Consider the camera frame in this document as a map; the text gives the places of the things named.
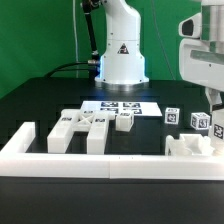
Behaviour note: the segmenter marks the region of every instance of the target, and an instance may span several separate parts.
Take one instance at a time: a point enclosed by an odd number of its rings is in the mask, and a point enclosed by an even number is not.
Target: green backdrop
[[[87,60],[91,50],[80,2],[76,0],[78,52],[79,60]],[[142,17],[141,52],[146,59],[146,75],[150,79],[169,80],[172,72],[175,79],[180,80],[178,24],[199,12],[200,3],[154,0],[153,7],[151,0],[126,2]],[[59,65],[76,60],[72,3],[72,0],[0,0],[0,97],[29,78],[41,77]],[[103,7],[94,11],[92,17],[102,54],[106,44]]]

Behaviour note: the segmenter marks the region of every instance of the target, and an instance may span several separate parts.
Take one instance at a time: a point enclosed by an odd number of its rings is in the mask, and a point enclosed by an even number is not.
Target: robot logo
[[[120,50],[117,53],[118,54],[129,54],[128,49],[125,44],[122,44]]]

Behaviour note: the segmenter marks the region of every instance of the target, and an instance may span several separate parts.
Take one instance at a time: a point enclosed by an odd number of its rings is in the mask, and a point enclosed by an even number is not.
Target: white structure
[[[103,155],[107,139],[109,120],[114,120],[114,112],[80,111],[66,109],[47,137],[48,153],[65,153],[75,131],[89,132],[87,154]]]
[[[180,134],[179,139],[166,137],[165,154],[171,156],[211,156],[214,148],[211,139],[200,134]]]

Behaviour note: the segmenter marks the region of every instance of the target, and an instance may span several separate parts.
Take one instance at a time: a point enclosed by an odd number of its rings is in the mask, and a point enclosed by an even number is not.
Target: black table
[[[151,81],[134,92],[97,89],[88,79],[34,78],[0,100],[3,147],[24,121],[35,121],[37,138],[28,150],[47,152],[46,137],[63,109],[84,100],[157,102],[181,109],[178,125],[163,117],[136,117],[130,133],[110,123],[106,154],[163,155],[165,137],[201,133],[191,112],[209,111],[204,88],[182,81]],[[86,135],[76,133],[66,153],[86,153]],[[223,223],[222,181],[108,180],[0,177],[0,223]]]

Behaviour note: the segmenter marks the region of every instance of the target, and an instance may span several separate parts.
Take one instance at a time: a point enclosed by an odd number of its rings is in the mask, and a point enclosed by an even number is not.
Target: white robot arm
[[[180,73],[184,80],[206,87],[211,107],[224,91],[224,0],[202,0],[201,13],[184,20],[179,34]]]
[[[145,58],[140,53],[139,13],[125,0],[88,1],[92,7],[104,6],[107,19],[107,48],[100,59],[98,87],[132,90],[149,82]]]

